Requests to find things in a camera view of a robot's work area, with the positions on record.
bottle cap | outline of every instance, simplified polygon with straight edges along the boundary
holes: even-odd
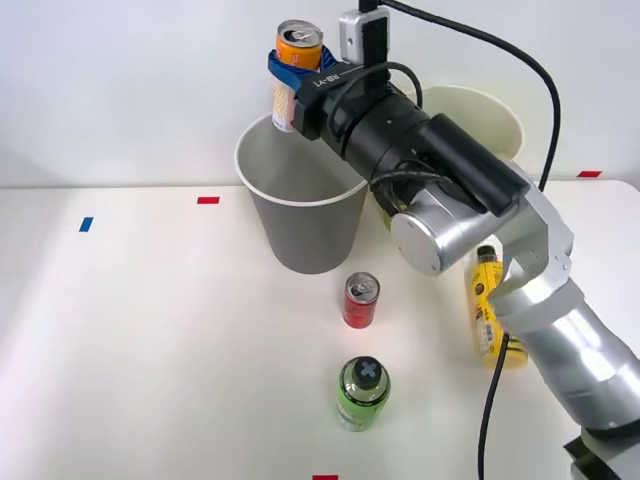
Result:
[[[476,253],[478,254],[478,257],[486,257],[487,255],[495,256],[496,249],[493,248],[491,245],[482,245],[481,247],[478,247],[478,250],[476,251]]]
[[[353,382],[363,390],[376,388],[382,378],[382,365],[373,357],[358,357],[353,367]]]

green bottle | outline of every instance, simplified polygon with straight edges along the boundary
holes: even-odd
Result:
[[[347,430],[362,432],[375,421],[391,393],[387,371],[373,357],[348,361],[338,377],[338,418]]]

can lid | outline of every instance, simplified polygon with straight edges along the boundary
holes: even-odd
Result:
[[[278,36],[294,47],[317,47],[322,45],[322,31],[313,23],[304,20],[287,20],[278,27]]]
[[[482,245],[478,247],[478,250],[476,251],[476,253],[478,254],[479,257],[485,257],[487,255],[495,255],[496,249],[493,248],[491,245]]]
[[[370,273],[358,272],[347,279],[346,292],[354,302],[366,305],[376,301],[380,294],[380,284]]]
[[[353,367],[353,382],[363,390],[371,390],[380,383],[382,365],[373,357],[358,357]]]

gray paper cup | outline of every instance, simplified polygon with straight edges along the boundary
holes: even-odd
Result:
[[[267,115],[242,134],[235,157],[280,263],[315,274],[349,256],[367,183],[322,140],[283,133]]]

can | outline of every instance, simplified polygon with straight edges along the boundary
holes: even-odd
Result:
[[[322,31],[304,20],[282,22],[276,36],[276,56],[287,65],[318,70],[322,58]]]
[[[373,357],[349,360],[338,376],[338,420],[351,432],[367,430],[378,417],[391,393],[391,379]]]
[[[353,328],[368,327],[373,321],[380,282],[367,272],[351,275],[344,285],[344,321]]]
[[[282,63],[318,70],[322,59],[322,31],[304,20],[287,20],[278,26],[276,57]],[[293,132],[295,92],[280,80],[273,81],[273,124],[283,132]]]

